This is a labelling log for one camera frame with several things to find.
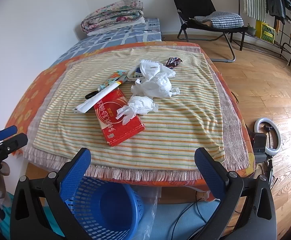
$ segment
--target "teal mat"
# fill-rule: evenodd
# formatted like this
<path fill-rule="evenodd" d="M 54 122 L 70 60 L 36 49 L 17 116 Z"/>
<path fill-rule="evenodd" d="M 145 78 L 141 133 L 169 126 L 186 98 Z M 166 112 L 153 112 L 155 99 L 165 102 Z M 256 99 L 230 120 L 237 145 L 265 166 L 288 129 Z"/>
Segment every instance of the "teal mat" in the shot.
<path fill-rule="evenodd" d="M 158 205 L 150 240 L 170 240 L 175 221 L 191 204 Z M 199 211 L 206 221 L 212 216 L 218 204 L 218 201 L 198 202 Z M 186 240 L 204 224 L 194 204 L 179 219 L 174 230 L 173 240 Z"/>

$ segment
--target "blue plastic basket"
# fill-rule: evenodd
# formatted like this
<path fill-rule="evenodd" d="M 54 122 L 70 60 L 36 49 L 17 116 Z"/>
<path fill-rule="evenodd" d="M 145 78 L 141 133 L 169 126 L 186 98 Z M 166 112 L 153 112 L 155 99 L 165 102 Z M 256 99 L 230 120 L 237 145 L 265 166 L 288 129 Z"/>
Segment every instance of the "blue plastic basket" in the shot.
<path fill-rule="evenodd" d="M 143 201 L 129 185 L 85 176 L 65 203 L 94 240 L 130 240 L 143 216 Z"/>

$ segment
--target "yellow box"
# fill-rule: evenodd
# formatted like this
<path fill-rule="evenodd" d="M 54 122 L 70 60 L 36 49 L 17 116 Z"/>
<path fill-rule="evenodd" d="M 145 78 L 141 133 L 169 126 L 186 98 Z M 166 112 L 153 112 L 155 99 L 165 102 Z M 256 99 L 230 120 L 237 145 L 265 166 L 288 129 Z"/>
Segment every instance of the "yellow box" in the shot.
<path fill-rule="evenodd" d="M 274 43 L 274 38 L 275 38 L 275 29 L 273 29 L 272 27 L 270 27 L 267 23 L 265 22 L 261 22 L 259 20 L 257 20 L 255 22 L 255 36 L 270 42 L 270 43 Z"/>

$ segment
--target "crumpled tissue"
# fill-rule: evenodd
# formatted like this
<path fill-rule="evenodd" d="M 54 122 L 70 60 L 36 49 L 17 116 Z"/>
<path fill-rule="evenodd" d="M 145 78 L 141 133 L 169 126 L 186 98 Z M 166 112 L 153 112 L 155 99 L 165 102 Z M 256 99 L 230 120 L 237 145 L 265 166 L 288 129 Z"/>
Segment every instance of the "crumpled tissue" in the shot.
<path fill-rule="evenodd" d="M 170 98 L 180 94 L 179 88 L 172 88 L 169 78 L 175 76 L 175 71 L 162 63 L 144 60 L 140 62 L 142 78 L 135 81 L 131 87 L 133 96 L 147 96 L 149 98 Z"/>
<path fill-rule="evenodd" d="M 158 106 L 158 104 L 153 103 L 153 100 L 148 97 L 131 97 L 127 106 L 123 106 L 117 110 L 118 115 L 116 119 L 120 119 L 125 115 L 122 120 L 122 124 L 125 125 L 134 118 L 136 114 L 145 115 L 150 111 L 157 112 Z"/>

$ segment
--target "blue gripper pad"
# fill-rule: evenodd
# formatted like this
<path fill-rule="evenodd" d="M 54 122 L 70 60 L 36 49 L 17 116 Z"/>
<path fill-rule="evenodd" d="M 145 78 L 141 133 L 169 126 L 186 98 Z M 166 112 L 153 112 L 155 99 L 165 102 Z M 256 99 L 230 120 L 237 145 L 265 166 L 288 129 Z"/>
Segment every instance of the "blue gripper pad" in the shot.
<path fill-rule="evenodd" d="M 204 148 L 198 148 L 194 154 L 194 161 L 204 180 L 206 181 L 209 189 L 211 190 L 213 196 L 222 201 L 225 198 L 226 184 L 224 179 L 213 166 L 213 163 L 215 162 L 213 158 Z"/>
<path fill-rule="evenodd" d="M 85 149 L 60 183 L 60 197 L 63 201 L 70 199 L 74 195 L 90 163 L 91 153 L 88 149 Z"/>
<path fill-rule="evenodd" d="M 5 128 L 3 130 L 0 131 L 0 141 L 16 134 L 16 132 L 18 131 L 17 127 L 15 125 L 12 125 L 8 128 Z"/>

